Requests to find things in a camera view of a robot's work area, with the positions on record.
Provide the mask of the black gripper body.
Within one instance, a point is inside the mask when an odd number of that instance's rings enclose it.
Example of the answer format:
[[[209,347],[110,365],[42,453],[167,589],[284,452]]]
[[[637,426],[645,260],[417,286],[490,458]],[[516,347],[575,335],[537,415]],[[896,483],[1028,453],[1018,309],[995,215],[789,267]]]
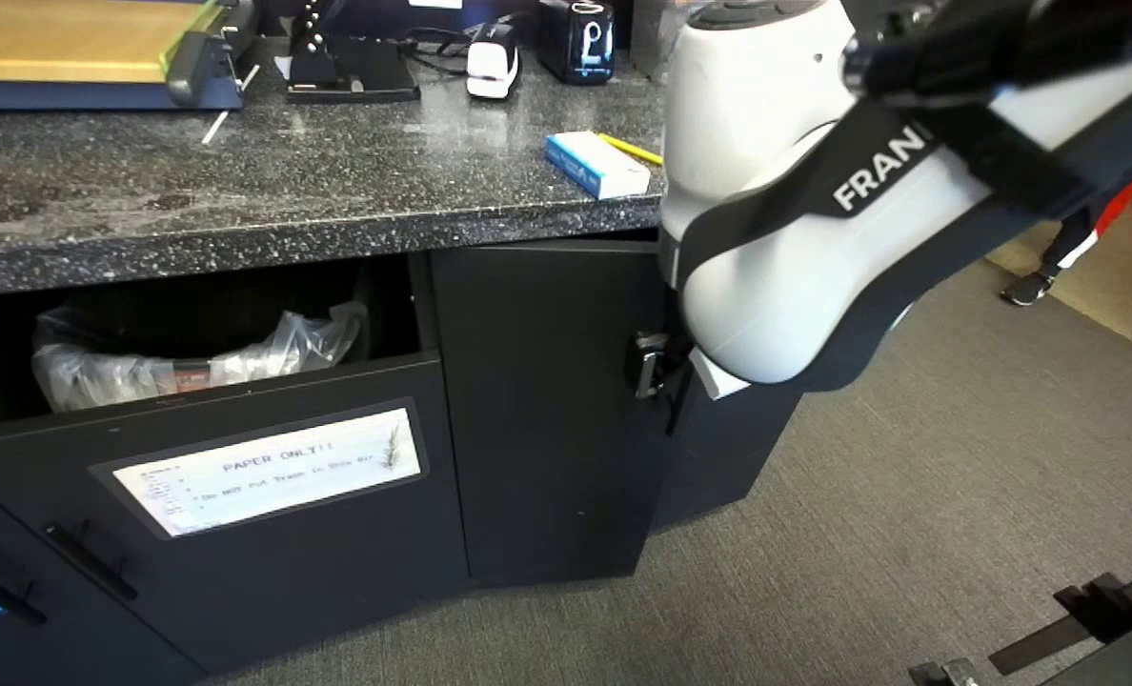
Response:
[[[624,383],[637,401],[679,401],[689,383],[689,341],[632,331],[624,342]]]

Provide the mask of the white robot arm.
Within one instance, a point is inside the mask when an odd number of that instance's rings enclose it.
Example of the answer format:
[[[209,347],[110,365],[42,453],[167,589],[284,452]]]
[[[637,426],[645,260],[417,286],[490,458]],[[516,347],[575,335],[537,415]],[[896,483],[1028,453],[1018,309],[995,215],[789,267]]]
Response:
[[[669,83],[640,386],[839,389],[952,271],[1132,180],[1132,0],[709,0]]]

